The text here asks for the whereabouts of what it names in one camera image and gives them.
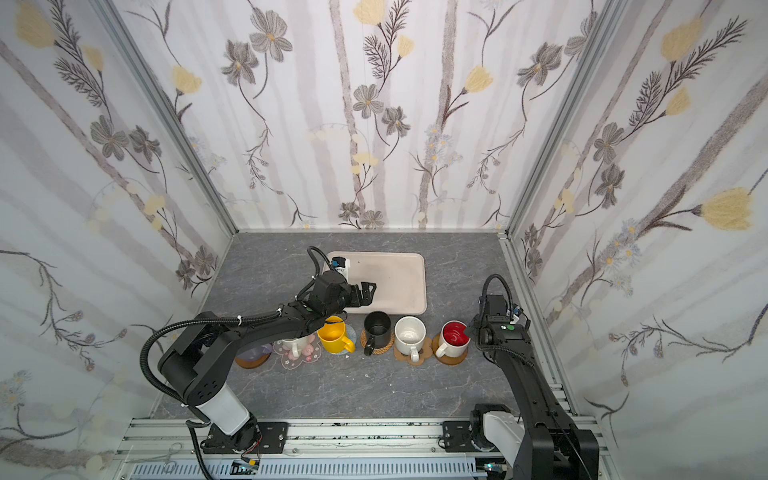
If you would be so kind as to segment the woven rattan round coaster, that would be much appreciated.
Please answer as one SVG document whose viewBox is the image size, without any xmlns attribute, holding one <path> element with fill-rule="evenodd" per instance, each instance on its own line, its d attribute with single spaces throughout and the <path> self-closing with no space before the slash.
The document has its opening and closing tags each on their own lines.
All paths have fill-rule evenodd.
<svg viewBox="0 0 768 480">
<path fill-rule="evenodd" d="M 363 331 L 360 336 L 360 344 L 363 347 L 363 353 L 365 356 L 380 356 L 387 353 L 394 345 L 395 336 L 393 332 L 389 333 L 388 343 L 382 348 L 375 348 L 368 352 L 367 343 L 369 335 L 366 331 Z"/>
</svg>

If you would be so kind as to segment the yellow mug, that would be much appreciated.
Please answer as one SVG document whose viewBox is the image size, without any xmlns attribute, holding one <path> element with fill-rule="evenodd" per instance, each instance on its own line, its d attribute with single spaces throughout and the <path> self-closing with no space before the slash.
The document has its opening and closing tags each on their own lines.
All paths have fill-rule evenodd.
<svg viewBox="0 0 768 480">
<path fill-rule="evenodd" d="M 317 335 L 324 349 L 333 355 L 356 351 L 355 343 L 347 335 L 347 324 L 341 317 L 329 317 L 317 331 Z"/>
</svg>

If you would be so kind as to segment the plain white mug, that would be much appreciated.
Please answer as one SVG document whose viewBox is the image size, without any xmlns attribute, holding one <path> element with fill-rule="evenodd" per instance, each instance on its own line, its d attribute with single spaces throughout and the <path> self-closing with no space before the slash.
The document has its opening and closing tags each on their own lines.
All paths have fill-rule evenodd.
<svg viewBox="0 0 768 480">
<path fill-rule="evenodd" d="M 312 345 L 314 339 L 314 335 L 285 339 L 281 341 L 281 347 L 287 358 L 291 361 L 311 360 L 315 352 L 315 348 Z"/>
</svg>

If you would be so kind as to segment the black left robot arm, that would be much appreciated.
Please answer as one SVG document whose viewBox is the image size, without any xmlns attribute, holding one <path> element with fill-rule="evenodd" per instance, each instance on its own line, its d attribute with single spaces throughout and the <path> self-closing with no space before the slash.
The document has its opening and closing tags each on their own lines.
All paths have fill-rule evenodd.
<svg viewBox="0 0 768 480">
<path fill-rule="evenodd" d="M 295 299 L 266 313 L 220 317 L 210 312 L 168 325 L 140 352 L 145 378 L 210 426 L 208 437 L 226 453 L 247 453 L 263 442 L 253 413 L 227 384 L 235 358 L 278 340 L 318 332 L 330 318 L 373 303 L 377 285 L 350 284 L 343 274 L 317 274 Z"/>
</svg>

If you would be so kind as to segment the pink flower coaster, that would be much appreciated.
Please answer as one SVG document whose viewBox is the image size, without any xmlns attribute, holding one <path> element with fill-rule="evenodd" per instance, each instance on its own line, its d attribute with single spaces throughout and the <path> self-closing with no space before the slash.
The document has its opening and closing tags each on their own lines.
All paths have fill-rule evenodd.
<svg viewBox="0 0 768 480">
<path fill-rule="evenodd" d="M 285 370 L 295 370 L 302 364 L 317 362 L 322 355 L 322 345 L 315 334 L 278 340 L 272 344 L 273 352 L 279 356 L 279 363 Z"/>
</svg>

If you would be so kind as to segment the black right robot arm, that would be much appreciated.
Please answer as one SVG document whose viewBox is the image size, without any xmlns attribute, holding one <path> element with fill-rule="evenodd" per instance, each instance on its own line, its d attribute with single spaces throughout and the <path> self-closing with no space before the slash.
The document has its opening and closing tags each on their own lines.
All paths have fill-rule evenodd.
<svg viewBox="0 0 768 480">
<path fill-rule="evenodd" d="M 472 411 L 472 443 L 497 449 L 508 479 L 596 479 L 600 448 L 595 434 L 576 425 L 555 398 L 535 359 L 528 324 L 513 320 L 502 295 L 484 294 L 473 326 L 477 348 L 507 379 L 519 413 L 478 404 Z"/>
</svg>

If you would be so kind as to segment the black mug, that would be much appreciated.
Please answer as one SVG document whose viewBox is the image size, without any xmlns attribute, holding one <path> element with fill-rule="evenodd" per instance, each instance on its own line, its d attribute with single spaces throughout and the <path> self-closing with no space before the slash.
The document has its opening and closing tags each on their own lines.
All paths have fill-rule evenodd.
<svg viewBox="0 0 768 480">
<path fill-rule="evenodd" d="M 365 340 L 361 343 L 364 355 L 372 356 L 377 350 L 385 349 L 391 339 L 392 323 L 390 316 L 382 311 L 369 313 L 364 320 Z"/>
</svg>

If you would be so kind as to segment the grey blue round coaster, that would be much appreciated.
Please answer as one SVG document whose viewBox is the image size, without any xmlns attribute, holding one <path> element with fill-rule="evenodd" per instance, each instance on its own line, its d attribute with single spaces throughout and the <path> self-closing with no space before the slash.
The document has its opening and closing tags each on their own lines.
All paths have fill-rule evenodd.
<svg viewBox="0 0 768 480">
<path fill-rule="evenodd" d="M 345 343 L 346 350 L 349 353 L 354 353 L 356 351 L 358 338 L 356 330 L 351 325 L 347 325 L 345 329 L 345 336 L 348 339 L 348 341 Z"/>
</svg>

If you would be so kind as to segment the white mug red inside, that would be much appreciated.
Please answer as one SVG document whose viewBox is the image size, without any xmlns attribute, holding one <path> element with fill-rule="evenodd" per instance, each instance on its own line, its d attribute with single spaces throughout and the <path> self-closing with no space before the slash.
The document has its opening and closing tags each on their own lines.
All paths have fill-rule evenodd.
<svg viewBox="0 0 768 480">
<path fill-rule="evenodd" d="M 451 320 L 445 323 L 439 334 L 440 346 L 437 350 L 437 356 L 459 357 L 467 350 L 470 338 L 466 333 L 466 329 L 467 325 L 459 320 Z"/>
</svg>

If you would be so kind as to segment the dark brown round coaster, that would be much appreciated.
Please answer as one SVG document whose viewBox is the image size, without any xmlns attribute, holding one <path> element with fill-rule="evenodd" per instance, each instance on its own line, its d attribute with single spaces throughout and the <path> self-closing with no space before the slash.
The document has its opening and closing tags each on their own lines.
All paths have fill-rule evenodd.
<svg viewBox="0 0 768 480">
<path fill-rule="evenodd" d="M 270 358 L 270 354 L 267 354 L 267 355 L 262 355 L 262 356 L 258 357 L 258 358 L 257 358 L 257 359 L 255 359 L 255 360 L 253 360 L 253 359 L 244 359 L 244 358 L 240 358 L 240 357 L 237 357 L 237 358 L 235 359 L 235 363 L 236 363 L 236 364 L 237 364 L 239 367 L 241 367 L 241 368 L 243 368 L 243 369 L 246 369 L 246 370 L 250 370 L 250 369 L 256 369 L 256 368 L 259 368 L 259 367 L 260 367 L 260 366 L 262 366 L 262 365 L 263 365 L 263 364 L 264 364 L 264 363 L 265 363 L 265 362 L 266 362 L 266 361 L 267 361 L 269 358 Z"/>
</svg>

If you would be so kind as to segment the white speckled mug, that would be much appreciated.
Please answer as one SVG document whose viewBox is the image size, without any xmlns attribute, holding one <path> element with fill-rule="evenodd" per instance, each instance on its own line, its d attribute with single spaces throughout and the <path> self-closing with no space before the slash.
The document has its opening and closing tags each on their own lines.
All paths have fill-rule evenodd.
<svg viewBox="0 0 768 480">
<path fill-rule="evenodd" d="M 394 328 L 395 348 L 412 364 L 421 360 L 421 351 L 426 339 L 424 323 L 414 316 L 400 318 Z"/>
</svg>

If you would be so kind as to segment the brown paw shaped coaster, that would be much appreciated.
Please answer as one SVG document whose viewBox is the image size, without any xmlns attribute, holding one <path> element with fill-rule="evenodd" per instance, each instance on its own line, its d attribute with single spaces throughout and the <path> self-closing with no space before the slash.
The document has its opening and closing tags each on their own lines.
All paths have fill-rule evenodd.
<svg viewBox="0 0 768 480">
<path fill-rule="evenodd" d="M 419 367 L 423 365 L 427 359 L 433 356 L 431 343 L 432 338 L 426 337 L 420 344 L 420 349 L 415 354 L 413 354 L 413 345 L 401 342 L 399 339 L 395 339 L 394 356 L 400 362 L 405 362 L 413 367 Z"/>
</svg>

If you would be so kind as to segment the purple mug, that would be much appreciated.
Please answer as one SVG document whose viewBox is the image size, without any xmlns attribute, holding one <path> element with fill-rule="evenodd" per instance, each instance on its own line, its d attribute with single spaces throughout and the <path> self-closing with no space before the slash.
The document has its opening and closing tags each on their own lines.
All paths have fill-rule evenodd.
<svg viewBox="0 0 768 480">
<path fill-rule="evenodd" d="M 271 355 L 272 351 L 273 351 L 273 348 L 271 344 L 258 345 L 246 351 L 243 351 L 238 355 L 238 357 L 255 360 L 262 355 L 267 355 L 267 354 Z"/>
</svg>

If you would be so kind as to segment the brown round wooden coaster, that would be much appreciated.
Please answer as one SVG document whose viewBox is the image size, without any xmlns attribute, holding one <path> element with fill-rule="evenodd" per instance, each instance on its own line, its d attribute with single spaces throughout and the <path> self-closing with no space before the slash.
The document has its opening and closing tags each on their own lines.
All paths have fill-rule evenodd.
<svg viewBox="0 0 768 480">
<path fill-rule="evenodd" d="M 440 346 L 440 336 L 436 336 L 432 339 L 431 348 L 433 350 L 433 354 L 436 357 L 436 359 L 444 365 L 449 365 L 449 366 L 459 365 L 465 361 L 469 353 L 469 350 L 465 350 L 459 357 L 449 357 L 447 355 L 438 357 L 437 350 L 439 346 Z"/>
</svg>

